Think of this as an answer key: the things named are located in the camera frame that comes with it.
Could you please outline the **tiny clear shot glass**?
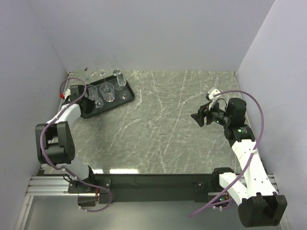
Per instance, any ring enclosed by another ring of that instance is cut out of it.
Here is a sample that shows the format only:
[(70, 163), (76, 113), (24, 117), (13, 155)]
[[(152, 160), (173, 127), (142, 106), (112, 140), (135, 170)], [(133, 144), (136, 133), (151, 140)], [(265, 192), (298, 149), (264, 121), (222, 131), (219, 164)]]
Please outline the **tiny clear shot glass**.
[(95, 107), (101, 108), (104, 105), (104, 102), (102, 100), (95, 100)]

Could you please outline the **clear ribbed tumbler glass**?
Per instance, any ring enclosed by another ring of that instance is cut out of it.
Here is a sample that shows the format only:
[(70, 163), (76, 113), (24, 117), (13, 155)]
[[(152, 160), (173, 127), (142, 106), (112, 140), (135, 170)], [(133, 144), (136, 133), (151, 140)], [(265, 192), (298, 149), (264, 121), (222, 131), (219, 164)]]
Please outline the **clear ribbed tumbler glass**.
[(92, 97), (98, 96), (98, 89), (94, 85), (87, 86), (87, 98), (91, 99)]

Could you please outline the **clear faceted small glass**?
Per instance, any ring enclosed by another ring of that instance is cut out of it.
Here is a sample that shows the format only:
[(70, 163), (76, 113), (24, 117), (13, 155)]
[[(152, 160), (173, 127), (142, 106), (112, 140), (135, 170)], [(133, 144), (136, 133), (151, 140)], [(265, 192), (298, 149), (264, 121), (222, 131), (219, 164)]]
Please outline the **clear faceted small glass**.
[(100, 88), (99, 88), (104, 100), (106, 102), (113, 102), (115, 99), (115, 93), (114, 93), (114, 85), (112, 83), (102, 83)]

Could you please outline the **clear stemmed wine glass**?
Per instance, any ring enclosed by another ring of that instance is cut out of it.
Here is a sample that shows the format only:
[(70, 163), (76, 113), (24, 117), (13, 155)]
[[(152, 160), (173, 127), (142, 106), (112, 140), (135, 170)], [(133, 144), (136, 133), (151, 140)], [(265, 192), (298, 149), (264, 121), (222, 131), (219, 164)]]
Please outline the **clear stemmed wine glass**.
[(76, 68), (76, 75), (83, 79), (87, 84), (90, 84), (90, 71), (86, 63), (78, 63)]

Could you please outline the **tall clear cylinder glass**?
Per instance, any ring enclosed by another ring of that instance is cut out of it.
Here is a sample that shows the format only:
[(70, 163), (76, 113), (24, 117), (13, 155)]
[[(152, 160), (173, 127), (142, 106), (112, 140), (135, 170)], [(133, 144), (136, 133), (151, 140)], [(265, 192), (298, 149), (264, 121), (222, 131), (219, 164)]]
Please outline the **tall clear cylinder glass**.
[(113, 75), (116, 76), (117, 78), (117, 83), (115, 83), (114, 87), (115, 90), (121, 91), (119, 97), (122, 100), (127, 100), (129, 98), (128, 92), (125, 91), (125, 86), (126, 86), (126, 78), (123, 76), (122, 72), (119, 69), (115, 69), (113, 71)]

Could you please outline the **round clear stemless glass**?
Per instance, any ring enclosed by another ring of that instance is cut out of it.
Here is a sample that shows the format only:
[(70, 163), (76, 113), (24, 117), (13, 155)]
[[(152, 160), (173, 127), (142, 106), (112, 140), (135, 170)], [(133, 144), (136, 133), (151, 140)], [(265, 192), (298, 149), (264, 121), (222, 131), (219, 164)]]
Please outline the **round clear stemless glass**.
[(117, 58), (116, 55), (113, 55), (111, 60), (110, 60), (110, 68), (111, 68), (111, 72), (114, 74), (116, 72), (121, 72), (122, 67), (119, 63), (119, 60)]

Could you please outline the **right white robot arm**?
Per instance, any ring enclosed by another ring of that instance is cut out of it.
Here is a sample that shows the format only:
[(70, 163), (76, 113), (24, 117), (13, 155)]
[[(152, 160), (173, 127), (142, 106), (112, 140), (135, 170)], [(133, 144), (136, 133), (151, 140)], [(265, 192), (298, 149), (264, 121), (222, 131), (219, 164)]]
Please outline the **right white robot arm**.
[(228, 192), (238, 205), (239, 219), (244, 227), (279, 225), (287, 200), (277, 192), (263, 167), (251, 128), (245, 123), (246, 102), (231, 98), (225, 110), (217, 101), (200, 106), (191, 117), (200, 127), (215, 122), (224, 128), (225, 138), (236, 155), (245, 182), (228, 169), (215, 169), (211, 179), (215, 191)]

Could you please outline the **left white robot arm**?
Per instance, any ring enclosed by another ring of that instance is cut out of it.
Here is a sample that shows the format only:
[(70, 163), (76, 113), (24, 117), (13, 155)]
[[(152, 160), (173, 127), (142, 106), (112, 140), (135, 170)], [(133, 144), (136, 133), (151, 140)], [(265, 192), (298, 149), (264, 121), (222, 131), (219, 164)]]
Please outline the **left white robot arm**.
[(94, 102), (87, 97), (87, 87), (78, 85), (78, 93), (65, 96), (60, 111), (49, 121), (35, 127), (37, 158), (57, 171), (63, 171), (76, 181), (80, 188), (90, 193), (96, 188), (96, 179), (90, 166), (75, 156), (75, 145), (71, 135), (72, 125), (82, 112), (94, 110)]

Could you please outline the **black plastic tray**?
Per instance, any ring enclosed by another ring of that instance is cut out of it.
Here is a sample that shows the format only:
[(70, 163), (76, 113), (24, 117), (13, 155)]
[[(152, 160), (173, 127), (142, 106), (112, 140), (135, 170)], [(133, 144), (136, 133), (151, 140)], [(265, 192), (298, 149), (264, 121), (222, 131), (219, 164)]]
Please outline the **black plastic tray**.
[[(115, 85), (115, 83), (117, 83), (117, 78), (116, 76), (112, 75), (112, 76), (108, 76), (105, 78), (106, 82), (108, 83), (112, 83), (113, 85)], [(132, 90), (132, 88), (130, 87), (129, 83), (126, 83), (125, 86), (125, 91), (128, 92), (129, 98), (127, 100), (122, 100), (120, 99), (119, 95), (121, 93), (121, 91), (117, 91), (114, 90), (115, 93), (115, 99), (113, 102), (106, 102), (99, 90), (101, 84), (104, 83), (103, 80), (97, 80), (92, 82), (90, 85), (94, 85), (97, 87), (98, 89), (98, 96), (92, 97), (91, 100), (95, 101), (95, 100), (102, 100), (104, 102), (104, 105), (101, 108), (95, 108), (90, 114), (82, 114), (81, 113), (81, 117), (84, 119), (88, 119), (94, 115), (100, 114), (100, 113), (104, 113), (106, 111), (110, 111), (112, 109), (115, 109), (121, 105), (124, 105), (126, 103), (132, 102), (135, 99), (135, 94)]]

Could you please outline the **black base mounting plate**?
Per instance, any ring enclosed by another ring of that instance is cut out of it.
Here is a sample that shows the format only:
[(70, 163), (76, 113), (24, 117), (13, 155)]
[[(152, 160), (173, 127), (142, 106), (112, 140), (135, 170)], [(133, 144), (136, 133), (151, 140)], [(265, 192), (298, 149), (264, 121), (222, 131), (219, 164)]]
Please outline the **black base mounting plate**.
[(194, 201), (207, 203), (222, 191), (213, 174), (96, 174), (101, 189), (71, 181), (69, 194), (79, 194), (82, 206), (113, 202)]

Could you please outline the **aluminium frame rail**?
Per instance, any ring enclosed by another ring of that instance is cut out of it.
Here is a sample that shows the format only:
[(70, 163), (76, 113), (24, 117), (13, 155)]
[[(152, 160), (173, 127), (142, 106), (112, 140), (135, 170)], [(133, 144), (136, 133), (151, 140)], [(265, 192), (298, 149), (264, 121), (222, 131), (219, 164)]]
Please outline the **aluminium frame rail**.
[(64, 196), (70, 183), (61, 176), (32, 176), (26, 191), (27, 196)]

